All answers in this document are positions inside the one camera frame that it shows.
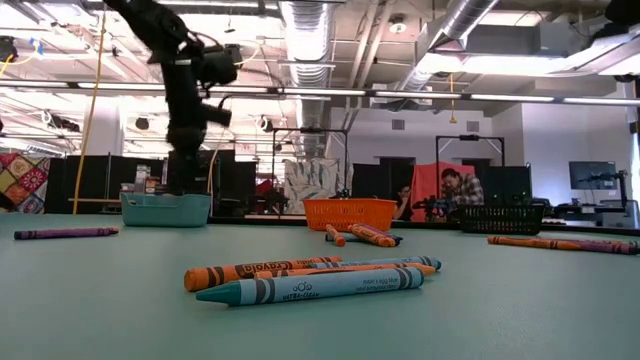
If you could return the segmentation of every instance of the table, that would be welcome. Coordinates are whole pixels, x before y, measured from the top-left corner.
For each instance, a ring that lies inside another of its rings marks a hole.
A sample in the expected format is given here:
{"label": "table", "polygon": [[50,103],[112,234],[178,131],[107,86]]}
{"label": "table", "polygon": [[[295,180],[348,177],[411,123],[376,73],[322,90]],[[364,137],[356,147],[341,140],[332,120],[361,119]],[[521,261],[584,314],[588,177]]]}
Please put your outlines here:
{"label": "table", "polygon": [[[394,231],[405,237],[398,248],[338,248],[295,226],[11,238],[18,229],[114,225],[119,216],[0,214],[3,360],[638,358],[638,257],[404,229]],[[419,290],[239,308],[196,301],[182,285],[194,266],[329,255],[430,255],[443,267]]]}

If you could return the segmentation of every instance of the orange crayon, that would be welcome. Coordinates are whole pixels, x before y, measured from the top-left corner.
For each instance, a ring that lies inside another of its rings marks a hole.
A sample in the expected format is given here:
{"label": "orange crayon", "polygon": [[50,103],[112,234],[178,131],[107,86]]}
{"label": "orange crayon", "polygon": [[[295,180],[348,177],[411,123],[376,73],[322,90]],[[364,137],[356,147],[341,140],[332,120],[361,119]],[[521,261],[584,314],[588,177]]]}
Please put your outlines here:
{"label": "orange crayon", "polygon": [[568,241],[556,241],[556,240],[544,240],[544,239],[510,239],[500,236],[489,236],[487,238],[489,244],[494,245],[512,245],[512,246],[526,246],[536,247],[543,249],[557,249],[557,250],[580,250],[580,245],[574,244]]}
{"label": "orange crayon", "polygon": [[382,247],[396,246],[396,241],[389,237],[376,233],[375,231],[368,229],[360,225],[349,225],[349,232],[356,235],[362,240],[366,240],[374,245]]}
{"label": "orange crayon", "polygon": [[265,279],[265,278],[284,277],[284,276],[319,275],[319,274],[330,274],[330,273],[336,273],[336,272],[393,269],[393,268],[400,268],[400,267],[414,267],[420,270],[424,276],[428,276],[436,272],[436,268],[434,268],[433,266],[427,266],[427,265],[422,265],[418,263],[399,263],[399,264],[343,266],[343,267],[337,267],[337,268],[324,268],[324,269],[315,268],[315,269],[260,271],[256,273],[255,277],[257,279]]}
{"label": "orange crayon", "polygon": [[327,234],[329,234],[329,237],[333,239],[333,242],[336,245],[343,247],[347,244],[347,240],[344,238],[344,236],[340,235],[340,233],[338,232],[338,230],[336,230],[336,228],[327,224],[326,229],[327,229]]}
{"label": "orange crayon", "polygon": [[184,288],[187,291],[198,291],[229,281],[253,279],[254,274],[259,271],[304,269],[309,264],[332,261],[342,261],[342,258],[327,256],[302,260],[192,268],[184,274]]}

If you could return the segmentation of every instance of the air duct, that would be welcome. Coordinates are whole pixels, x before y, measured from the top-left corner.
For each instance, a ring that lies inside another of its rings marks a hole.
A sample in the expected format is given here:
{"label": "air duct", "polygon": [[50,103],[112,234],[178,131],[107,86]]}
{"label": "air duct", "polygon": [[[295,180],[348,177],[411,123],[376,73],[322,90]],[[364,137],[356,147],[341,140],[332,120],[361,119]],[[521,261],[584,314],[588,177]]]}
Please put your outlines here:
{"label": "air duct", "polygon": [[[333,5],[320,2],[281,2],[282,17],[286,23],[286,44],[289,60],[304,62],[291,66],[291,78],[297,87],[326,88],[329,84],[329,41]],[[326,128],[328,111],[325,102],[318,100],[297,101],[299,127]],[[316,152],[317,138],[305,138],[305,155]]]}
{"label": "air duct", "polygon": [[424,51],[415,68],[398,84],[396,90],[420,91],[431,76],[442,71],[437,65],[441,56],[433,50],[462,51],[466,37],[480,23],[482,18],[499,0],[452,0],[447,13],[425,26],[418,40],[418,47]]}

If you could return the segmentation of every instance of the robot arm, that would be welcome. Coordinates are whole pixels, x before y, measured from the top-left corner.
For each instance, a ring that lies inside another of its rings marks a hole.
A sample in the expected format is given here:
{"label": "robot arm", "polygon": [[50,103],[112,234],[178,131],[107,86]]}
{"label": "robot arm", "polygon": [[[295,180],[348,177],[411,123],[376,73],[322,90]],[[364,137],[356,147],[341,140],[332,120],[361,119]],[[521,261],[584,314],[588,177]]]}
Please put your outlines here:
{"label": "robot arm", "polygon": [[147,63],[160,64],[169,106],[167,142],[176,152],[181,179],[174,194],[198,192],[195,176],[198,149],[209,121],[229,126],[231,112],[202,103],[198,82],[204,90],[236,80],[242,60],[235,46],[205,47],[197,35],[169,8],[152,0],[104,0],[129,24],[133,33],[151,50]]}

